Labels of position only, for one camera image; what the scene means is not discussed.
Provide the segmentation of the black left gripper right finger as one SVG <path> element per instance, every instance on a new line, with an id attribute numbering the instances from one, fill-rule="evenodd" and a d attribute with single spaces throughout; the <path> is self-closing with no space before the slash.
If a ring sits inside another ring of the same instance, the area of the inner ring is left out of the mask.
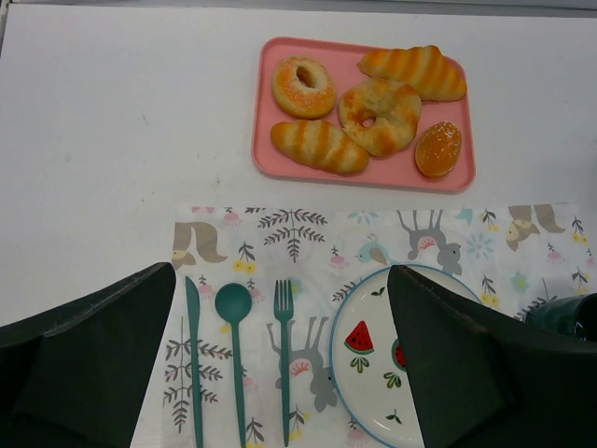
<path id="1" fill-rule="evenodd" d="M 596 342 L 536 328 L 398 265 L 389 301 L 427 447 L 592 447 Z"/>

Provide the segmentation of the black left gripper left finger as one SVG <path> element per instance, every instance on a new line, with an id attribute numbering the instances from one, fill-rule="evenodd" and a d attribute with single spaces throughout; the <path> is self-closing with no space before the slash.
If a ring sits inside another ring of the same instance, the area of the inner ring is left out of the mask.
<path id="1" fill-rule="evenodd" d="M 156 263 L 3 326 L 2 446 L 130 446 L 174 289 Z"/>

